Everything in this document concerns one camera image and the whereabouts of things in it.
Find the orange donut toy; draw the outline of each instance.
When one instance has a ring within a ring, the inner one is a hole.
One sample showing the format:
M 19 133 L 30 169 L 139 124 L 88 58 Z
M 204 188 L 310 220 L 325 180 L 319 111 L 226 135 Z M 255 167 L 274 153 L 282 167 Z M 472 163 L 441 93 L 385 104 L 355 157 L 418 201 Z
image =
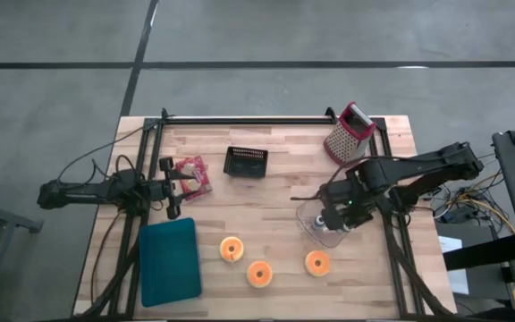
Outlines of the orange donut toy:
M 321 277 L 331 270 L 331 260 L 324 251 L 313 250 L 305 257 L 305 268 L 311 275 Z
M 220 255 L 225 261 L 234 262 L 243 255 L 243 242 L 238 237 L 226 237 L 220 242 Z
M 263 260 L 255 261 L 248 267 L 248 282 L 251 286 L 262 288 L 269 285 L 274 277 L 274 271 Z

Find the red snack bag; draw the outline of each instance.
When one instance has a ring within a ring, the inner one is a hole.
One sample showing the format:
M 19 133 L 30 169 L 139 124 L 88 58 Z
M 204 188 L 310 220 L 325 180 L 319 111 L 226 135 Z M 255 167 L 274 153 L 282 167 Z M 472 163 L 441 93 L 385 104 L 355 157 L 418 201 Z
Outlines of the red snack bag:
M 212 185 L 210 184 L 210 180 L 207 178 L 206 167 L 204 166 L 201 156 L 187 158 L 186 160 L 176 163 L 176 170 L 183 174 L 193 175 L 196 177 L 196 180 L 180 180 L 180 185 L 182 186 L 182 191 L 184 193 L 198 191 L 186 198 L 187 201 L 195 199 L 212 190 Z

